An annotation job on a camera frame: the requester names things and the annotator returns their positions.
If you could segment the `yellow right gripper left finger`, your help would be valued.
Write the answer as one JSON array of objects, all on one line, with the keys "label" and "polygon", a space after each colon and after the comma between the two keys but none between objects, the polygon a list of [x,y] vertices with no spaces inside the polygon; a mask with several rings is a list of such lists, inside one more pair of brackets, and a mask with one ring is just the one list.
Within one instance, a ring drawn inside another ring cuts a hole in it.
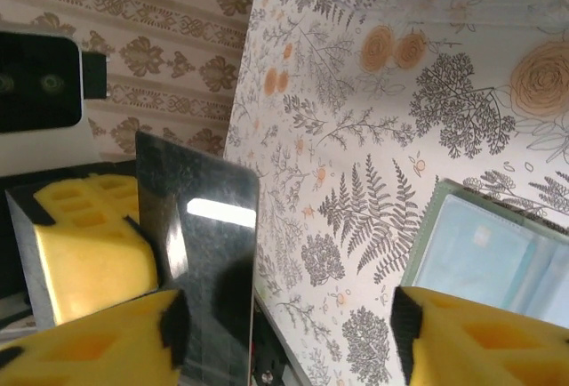
[{"label": "yellow right gripper left finger", "polygon": [[0,346],[0,386],[178,386],[189,336],[182,290],[142,295]]}]

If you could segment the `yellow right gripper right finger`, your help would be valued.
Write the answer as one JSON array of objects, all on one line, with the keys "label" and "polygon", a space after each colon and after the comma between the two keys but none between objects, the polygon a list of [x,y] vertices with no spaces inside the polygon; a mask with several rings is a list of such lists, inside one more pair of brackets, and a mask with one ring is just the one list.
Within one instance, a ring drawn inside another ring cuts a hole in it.
[{"label": "yellow right gripper right finger", "polygon": [[569,329],[416,286],[390,315],[405,386],[569,386]]}]

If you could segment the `green card holder clear sleeves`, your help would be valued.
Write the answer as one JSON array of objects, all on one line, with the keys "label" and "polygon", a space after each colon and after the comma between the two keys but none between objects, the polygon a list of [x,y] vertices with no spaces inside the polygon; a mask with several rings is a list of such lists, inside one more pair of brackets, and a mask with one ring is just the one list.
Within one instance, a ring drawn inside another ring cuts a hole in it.
[{"label": "green card holder clear sleeves", "polygon": [[569,235],[442,181],[401,283],[569,329]]}]

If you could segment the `black credit card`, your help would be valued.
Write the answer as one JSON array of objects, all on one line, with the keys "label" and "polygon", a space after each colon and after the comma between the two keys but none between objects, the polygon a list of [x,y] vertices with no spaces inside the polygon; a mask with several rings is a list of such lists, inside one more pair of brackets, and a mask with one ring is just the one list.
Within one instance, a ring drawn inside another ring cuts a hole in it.
[{"label": "black credit card", "polygon": [[161,284],[189,314],[182,373],[196,386],[249,386],[260,184],[221,157],[135,135],[142,235]]}]

